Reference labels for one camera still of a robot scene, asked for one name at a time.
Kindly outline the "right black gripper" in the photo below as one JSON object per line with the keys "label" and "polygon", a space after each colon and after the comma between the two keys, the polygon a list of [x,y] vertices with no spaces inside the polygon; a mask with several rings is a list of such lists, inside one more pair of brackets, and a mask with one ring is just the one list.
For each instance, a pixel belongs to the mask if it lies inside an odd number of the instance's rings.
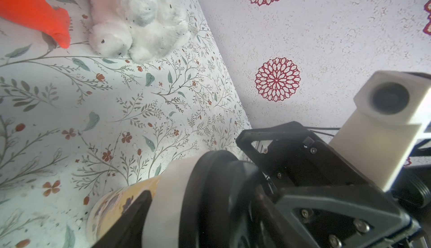
{"label": "right black gripper", "polygon": [[430,166],[403,168],[383,192],[312,137],[293,121],[244,130],[236,138],[253,162],[263,162],[264,155],[252,143],[274,141],[268,173],[290,248],[430,247]]}

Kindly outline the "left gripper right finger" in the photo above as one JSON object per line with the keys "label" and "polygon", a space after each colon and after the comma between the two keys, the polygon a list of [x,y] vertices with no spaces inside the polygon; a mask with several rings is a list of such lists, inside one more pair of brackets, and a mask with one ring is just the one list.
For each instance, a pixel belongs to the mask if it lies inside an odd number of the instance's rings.
{"label": "left gripper right finger", "polygon": [[258,221],[264,225],[267,235],[276,248],[303,247],[302,237],[276,208],[264,192],[262,185],[254,189],[253,203]]}

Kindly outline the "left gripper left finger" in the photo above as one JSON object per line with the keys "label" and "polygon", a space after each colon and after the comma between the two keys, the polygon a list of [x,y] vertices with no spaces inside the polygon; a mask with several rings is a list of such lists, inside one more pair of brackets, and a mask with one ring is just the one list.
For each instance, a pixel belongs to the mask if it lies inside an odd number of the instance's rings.
{"label": "left gripper left finger", "polygon": [[142,248],[144,223],[151,203],[151,192],[143,191],[92,248]]}

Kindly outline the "black cup lid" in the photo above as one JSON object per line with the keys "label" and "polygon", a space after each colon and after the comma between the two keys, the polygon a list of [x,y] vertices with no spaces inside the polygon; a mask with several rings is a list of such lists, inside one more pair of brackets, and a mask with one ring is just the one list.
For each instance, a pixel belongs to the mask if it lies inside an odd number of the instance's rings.
{"label": "black cup lid", "polygon": [[253,163],[226,150],[203,154],[186,185],[178,232],[180,248],[254,248],[254,189],[265,180]]}

